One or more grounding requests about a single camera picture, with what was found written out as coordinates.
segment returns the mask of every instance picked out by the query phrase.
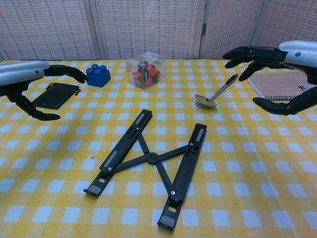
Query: white folding screen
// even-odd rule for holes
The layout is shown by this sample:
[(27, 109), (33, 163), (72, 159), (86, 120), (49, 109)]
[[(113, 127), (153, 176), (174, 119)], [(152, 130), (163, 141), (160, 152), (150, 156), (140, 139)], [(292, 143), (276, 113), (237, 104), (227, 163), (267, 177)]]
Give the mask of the white folding screen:
[(251, 43), (263, 0), (207, 0), (206, 34), (199, 58), (221, 59), (227, 51)]
[(278, 47), (290, 40), (317, 41), (317, 0), (265, 0), (253, 45)]
[(90, 0), (101, 55), (197, 59), (205, 0)]
[(5, 60), (93, 60), (99, 49), (88, 0), (0, 1)]

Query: blue lego brick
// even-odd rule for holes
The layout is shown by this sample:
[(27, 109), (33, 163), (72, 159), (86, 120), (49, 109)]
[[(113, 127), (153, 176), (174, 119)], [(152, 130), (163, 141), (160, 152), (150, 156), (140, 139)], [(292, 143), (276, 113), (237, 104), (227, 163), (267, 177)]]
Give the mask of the blue lego brick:
[(111, 79), (110, 72), (104, 65), (93, 64), (91, 68), (86, 69), (87, 84), (103, 88)]

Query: spiral notebook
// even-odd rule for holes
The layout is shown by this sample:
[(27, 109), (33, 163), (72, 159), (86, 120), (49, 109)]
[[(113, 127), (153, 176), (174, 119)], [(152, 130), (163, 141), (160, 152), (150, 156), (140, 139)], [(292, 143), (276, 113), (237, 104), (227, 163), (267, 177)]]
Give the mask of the spiral notebook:
[(254, 74), (248, 79), (260, 98), (290, 100), (316, 85), (302, 72)]

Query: clear plastic box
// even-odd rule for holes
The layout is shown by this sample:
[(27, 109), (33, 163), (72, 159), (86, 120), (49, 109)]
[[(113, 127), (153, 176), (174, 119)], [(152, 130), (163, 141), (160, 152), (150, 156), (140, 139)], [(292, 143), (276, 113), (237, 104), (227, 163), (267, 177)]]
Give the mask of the clear plastic box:
[(129, 82), (142, 89), (165, 79), (165, 59), (157, 54), (146, 52), (129, 59), (126, 65)]

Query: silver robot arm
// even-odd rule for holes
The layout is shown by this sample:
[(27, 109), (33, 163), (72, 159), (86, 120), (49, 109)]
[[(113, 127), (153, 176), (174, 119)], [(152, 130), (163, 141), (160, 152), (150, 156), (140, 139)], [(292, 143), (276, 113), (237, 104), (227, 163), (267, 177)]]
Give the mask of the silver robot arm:
[[(226, 68), (233, 68), (241, 63), (250, 62), (240, 75), (244, 81), (255, 72), (269, 68), (287, 68), (304, 72), (310, 84), (317, 85), (317, 42), (287, 41), (278, 48), (242, 46), (223, 55), (229, 62)], [(254, 98), (253, 102), (272, 114), (295, 115), (300, 111), (317, 105), (317, 87), (290, 100), (289, 103), (273, 103), (264, 98)]]
[(56, 114), (45, 114), (22, 95), (29, 84), (44, 76), (68, 75), (80, 83), (87, 81), (87, 76), (77, 68), (65, 65), (50, 65), (45, 61), (26, 61), (19, 63), (0, 64), (0, 97), (7, 96), (28, 115), (39, 120), (60, 119)]

